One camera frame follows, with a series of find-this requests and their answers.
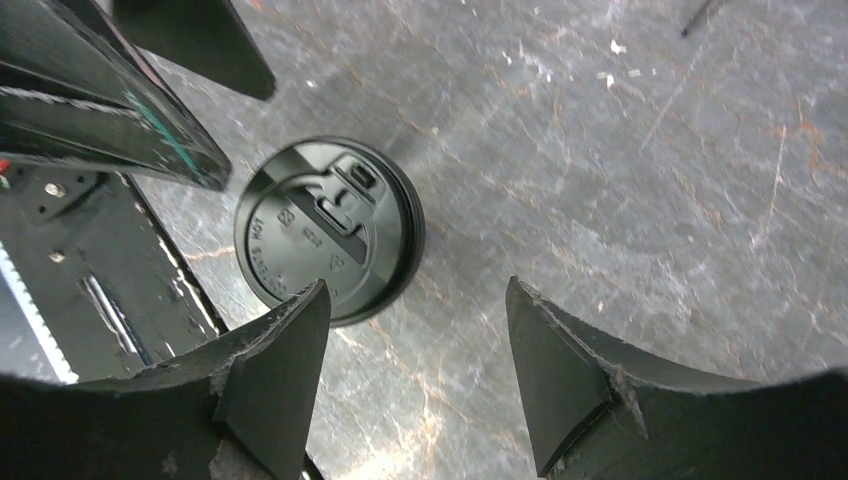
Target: gray marble surface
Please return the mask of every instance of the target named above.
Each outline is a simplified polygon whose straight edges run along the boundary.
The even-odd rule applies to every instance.
[[[349,136],[418,188],[415,281],[330,336],[308,446],[330,478],[533,478],[513,274],[712,372],[848,361],[848,7],[716,3],[682,39],[698,0],[236,0],[270,102],[157,62],[235,173],[141,183],[232,326],[265,310],[232,239],[265,158]]]

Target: white debris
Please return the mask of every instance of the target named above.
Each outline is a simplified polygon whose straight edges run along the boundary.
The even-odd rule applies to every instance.
[[[610,50],[612,50],[612,53],[616,55],[619,53],[627,53],[627,47],[615,43],[615,39],[613,39],[612,43],[610,43]]]

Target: white serrated edge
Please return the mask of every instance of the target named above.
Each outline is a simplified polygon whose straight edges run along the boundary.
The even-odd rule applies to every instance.
[[[15,264],[12,263],[12,260],[6,253],[6,249],[3,248],[2,242],[0,242],[0,273],[6,279],[6,283],[12,290],[12,295],[15,296],[15,300],[17,300],[18,305],[21,307],[21,311],[24,313],[27,322],[29,322],[35,338],[38,339],[38,343],[41,345],[41,349],[44,350],[44,355],[47,357],[47,361],[50,362],[50,366],[53,367],[53,371],[56,372],[59,381],[62,383],[76,383],[79,380],[79,376],[71,370],[71,365],[65,360],[65,354],[62,353],[62,350],[53,338],[53,334],[47,328],[47,324],[44,323],[44,318],[32,301],[32,297],[29,295],[24,281],[18,275]]]

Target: screw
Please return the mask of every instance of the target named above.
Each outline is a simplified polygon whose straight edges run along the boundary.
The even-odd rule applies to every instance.
[[[58,250],[51,252],[48,257],[53,261],[53,263],[62,263],[65,260],[65,254]]]
[[[62,198],[65,196],[65,188],[57,183],[48,183],[44,186],[44,191],[47,192],[48,195],[56,198]]]

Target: marble table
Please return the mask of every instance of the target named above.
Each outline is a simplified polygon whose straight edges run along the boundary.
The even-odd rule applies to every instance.
[[[267,103],[156,60],[235,166],[141,179],[231,326],[266,309],[233,212],[281,147],[383,150],[423,201],[421,269],[331,332],[308,449],[329,478],[530,479],[507,337],[518,274],[651,352],[776,381],[848,362],[848,6],[726,0],[235,0]]]

